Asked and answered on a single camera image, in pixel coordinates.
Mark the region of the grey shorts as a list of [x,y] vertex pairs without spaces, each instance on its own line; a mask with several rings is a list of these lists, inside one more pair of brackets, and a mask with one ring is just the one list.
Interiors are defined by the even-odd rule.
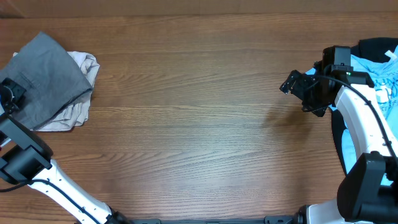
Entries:
[[25,99],[14,119],[28,129],[43,126],[80,96],[93,90],[77,63],[49,35],[41,32],[1,70],[25,88]]

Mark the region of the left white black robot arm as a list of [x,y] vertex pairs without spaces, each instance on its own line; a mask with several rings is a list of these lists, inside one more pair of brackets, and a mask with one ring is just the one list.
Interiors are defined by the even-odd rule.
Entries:
[[28,186],[57,202],[78,223],[122,224],[129,219],[92,197],[72,181],[52,159],[53,151],[11,114],[24,101],[25,88],[5,78],[1,82],[1,146],[15,145],[1,156],[1,178],[12,184],[1,192]]

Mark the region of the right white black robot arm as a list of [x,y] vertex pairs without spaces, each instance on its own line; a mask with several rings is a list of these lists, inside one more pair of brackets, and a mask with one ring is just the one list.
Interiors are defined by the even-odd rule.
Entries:
[[397,223],[397,139],[377,105],[371,77],[356,72],[350,56],[349,47],[325,48],[314,75],[293,70],[280,86],[302,101],[304,112],[322,117],[328,106],[336,107],[356,151],[336,198],[303,206],[292,223]]

